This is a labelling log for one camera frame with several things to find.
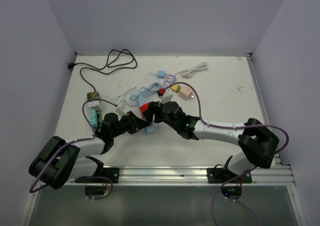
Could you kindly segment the red cube socket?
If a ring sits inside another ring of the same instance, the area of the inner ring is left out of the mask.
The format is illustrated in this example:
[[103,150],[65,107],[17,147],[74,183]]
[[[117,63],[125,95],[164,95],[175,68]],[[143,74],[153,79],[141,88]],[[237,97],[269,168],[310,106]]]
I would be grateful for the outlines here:
[[153,120],[153,107],[150,103],[143,104],[139,109],[143,119],[147,121]]

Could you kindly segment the light blue power strip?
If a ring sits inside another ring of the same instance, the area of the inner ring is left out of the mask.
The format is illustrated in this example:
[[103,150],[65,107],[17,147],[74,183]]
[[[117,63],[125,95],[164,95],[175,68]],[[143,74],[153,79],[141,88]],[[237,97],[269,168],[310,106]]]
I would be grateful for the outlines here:
[[[138,106],[141,108],[143,105],[147,104],[147,99],[145,97],[139,97],[138,98]],[[152,133],[155,131],[154,123],[151,123],[149,126],[147,126],[145,129],[146,133]]]

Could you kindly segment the yellow plug adapter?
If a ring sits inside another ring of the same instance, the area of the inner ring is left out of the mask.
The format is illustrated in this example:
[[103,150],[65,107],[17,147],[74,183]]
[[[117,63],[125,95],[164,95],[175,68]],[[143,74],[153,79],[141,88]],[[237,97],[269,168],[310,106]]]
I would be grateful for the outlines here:
[[180,91],[181,86],[179,84],[173,85],[171,87],[171,90],[175,93],[178,93]]

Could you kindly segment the pink cube socket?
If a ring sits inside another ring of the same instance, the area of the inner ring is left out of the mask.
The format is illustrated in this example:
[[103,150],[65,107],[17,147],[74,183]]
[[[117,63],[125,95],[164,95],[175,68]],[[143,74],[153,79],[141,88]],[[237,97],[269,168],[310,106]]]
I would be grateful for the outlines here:
[[180,98],[182,98],[185,101],[191,100],[194,98],[194,92],[193,90],[189,87],[184,85],[183,87],[180,88],[178,95]]

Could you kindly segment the blue plug charger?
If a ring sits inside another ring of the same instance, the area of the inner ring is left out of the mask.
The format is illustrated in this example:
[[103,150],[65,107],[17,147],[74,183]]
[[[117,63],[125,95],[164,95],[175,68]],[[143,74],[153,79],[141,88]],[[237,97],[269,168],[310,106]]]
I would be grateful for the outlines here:
[[157,79],[166,79],[167,76],[168,74],[163,70],[159,70],[156,74]]

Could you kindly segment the teal plug adapter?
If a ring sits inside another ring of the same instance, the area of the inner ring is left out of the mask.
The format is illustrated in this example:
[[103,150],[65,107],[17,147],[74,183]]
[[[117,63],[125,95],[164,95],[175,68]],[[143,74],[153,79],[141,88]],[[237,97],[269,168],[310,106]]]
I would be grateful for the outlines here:
[[89,112],[89,122],[93,128],[98,127],[97,112],[94,109],[91,109]]

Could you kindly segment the green power strip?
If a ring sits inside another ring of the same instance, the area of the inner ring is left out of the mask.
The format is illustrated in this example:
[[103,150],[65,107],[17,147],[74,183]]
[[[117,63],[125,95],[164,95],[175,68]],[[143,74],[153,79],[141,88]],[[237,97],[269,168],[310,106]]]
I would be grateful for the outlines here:
[[102,104],[100,102],[100,94],[96,91],[89,92],[86,94],[87,100],[88,100],[88,107],[89,111],[91,109],[94,109],[97,113],[97,120],[98,120],[98,126],[100,125],[100,119],[101,119],[101,111],[102,111]]

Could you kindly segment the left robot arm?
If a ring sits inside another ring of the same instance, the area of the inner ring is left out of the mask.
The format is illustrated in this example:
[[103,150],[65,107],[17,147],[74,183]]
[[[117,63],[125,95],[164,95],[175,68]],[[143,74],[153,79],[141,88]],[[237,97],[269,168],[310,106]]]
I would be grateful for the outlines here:
[[53,136],[32,161],[28,172],[53,189],[61,188],[72,178],[87,176],[92,182],[103,179],[104,170],[92,155],[102,155],[114,145],[114,138],[134,134],[153,122],[153,114],[139,118],[129,111],[121,118],[115,113],[105,114],[93,138],[65,140]]

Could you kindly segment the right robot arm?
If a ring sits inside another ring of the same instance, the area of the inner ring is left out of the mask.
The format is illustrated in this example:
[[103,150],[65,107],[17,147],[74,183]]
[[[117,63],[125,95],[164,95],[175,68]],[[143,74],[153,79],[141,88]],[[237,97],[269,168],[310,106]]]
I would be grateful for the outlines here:
[[279,138],[254,118],[240,124],[219,124],[187,115],[173,101],[150,102],[140,110],[147,121],[165,123],[184,139],[215,140],[239,146],[241,152],[229,157],[224,165],[222,175],[227,182],[235,182],[253,167],[270,168],[278,148]]

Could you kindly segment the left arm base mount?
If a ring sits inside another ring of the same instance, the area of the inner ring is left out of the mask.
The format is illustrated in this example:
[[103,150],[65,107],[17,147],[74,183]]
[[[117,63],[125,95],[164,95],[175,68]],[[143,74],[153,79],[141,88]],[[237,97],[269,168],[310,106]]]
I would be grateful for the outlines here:
[[117,167],[105,167],[99,159],[88,156],[76,160],[70,178],[76,183],[107,183],[106,178],[117,184],[120,169]]

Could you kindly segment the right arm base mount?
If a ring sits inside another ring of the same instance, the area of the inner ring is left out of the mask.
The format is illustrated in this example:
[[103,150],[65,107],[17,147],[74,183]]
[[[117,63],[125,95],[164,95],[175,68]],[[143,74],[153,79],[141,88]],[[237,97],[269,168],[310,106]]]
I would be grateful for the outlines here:
[[253,182],[250,173],[240,177],[228,170],[228,165],[231,161],[231,158],[232,156],[227,159],[224,166],[217,164],[213,168],[206,169],[206,176],[209,184],[223,184],[226,181],[229,181],[229,183],[233,184],[250,184]]

